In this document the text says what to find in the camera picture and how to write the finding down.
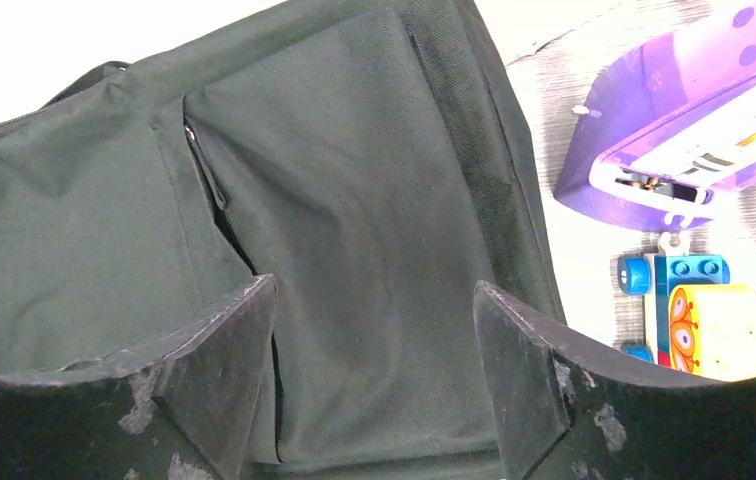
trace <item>white plastic part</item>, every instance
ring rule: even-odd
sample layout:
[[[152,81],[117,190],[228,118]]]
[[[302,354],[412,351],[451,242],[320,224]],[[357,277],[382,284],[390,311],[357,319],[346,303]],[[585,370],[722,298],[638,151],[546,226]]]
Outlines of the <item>white plastic part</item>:
[[[696,189],[696,198],[693,199],[693,203],[696,205],[702,205],[708,199],[708,190],[704,188]]]
[[[658,238],[658,252],[667,257],[684,257],[690,255],[690,234],[678,232],[673,236],[670,232],[664,232]]]

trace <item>purple plastic piece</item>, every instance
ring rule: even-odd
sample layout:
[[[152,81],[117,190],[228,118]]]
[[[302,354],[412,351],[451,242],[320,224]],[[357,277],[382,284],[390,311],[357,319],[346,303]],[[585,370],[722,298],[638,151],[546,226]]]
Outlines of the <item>purple plastic piece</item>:
[[[642,231],[685,230],[716,218],[735,192],[756,183],[756,162],[724,166],[729,175],[706,185],[674,170],[672,160],[652,168],[639,160],[753,87],[756,3],[631,50],[594,82],[585,106],[595,115],[578,120],[555,198],[597,220]],[[675,183],[677,198],[618,182],[627,180],[623,175],[660,179],[668,189]]]

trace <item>cartoon face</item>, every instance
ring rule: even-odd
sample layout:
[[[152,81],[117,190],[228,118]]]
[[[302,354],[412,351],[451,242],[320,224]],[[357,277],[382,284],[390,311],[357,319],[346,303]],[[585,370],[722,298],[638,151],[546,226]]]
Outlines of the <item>cartoon face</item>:
[[[683,372],[693,373],[699,360],[694,360],[696,353],[695,331],[699,324],[692,319],[693,302],[687,298],[687,292],[677,288],[670,300],[670,350],[673,366]]]

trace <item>nylon fabric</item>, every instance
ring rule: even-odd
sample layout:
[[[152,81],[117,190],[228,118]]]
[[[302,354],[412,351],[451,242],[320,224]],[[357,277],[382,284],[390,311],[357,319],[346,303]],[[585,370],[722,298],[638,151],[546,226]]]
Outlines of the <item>nylon fabric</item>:
[[[293,0],[73,90],[0,128],[0,373],[272,273],[258,475],[500,471],[472,292],[562,311],[528,126],[472,2]]]

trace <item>yellow block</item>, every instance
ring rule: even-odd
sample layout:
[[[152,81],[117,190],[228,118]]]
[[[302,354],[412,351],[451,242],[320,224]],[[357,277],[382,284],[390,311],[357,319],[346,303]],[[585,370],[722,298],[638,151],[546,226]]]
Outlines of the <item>yellow block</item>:
[[[746,285],[681,285],[670,295],[670,360],[724,381],[756,377],[756,293]]]

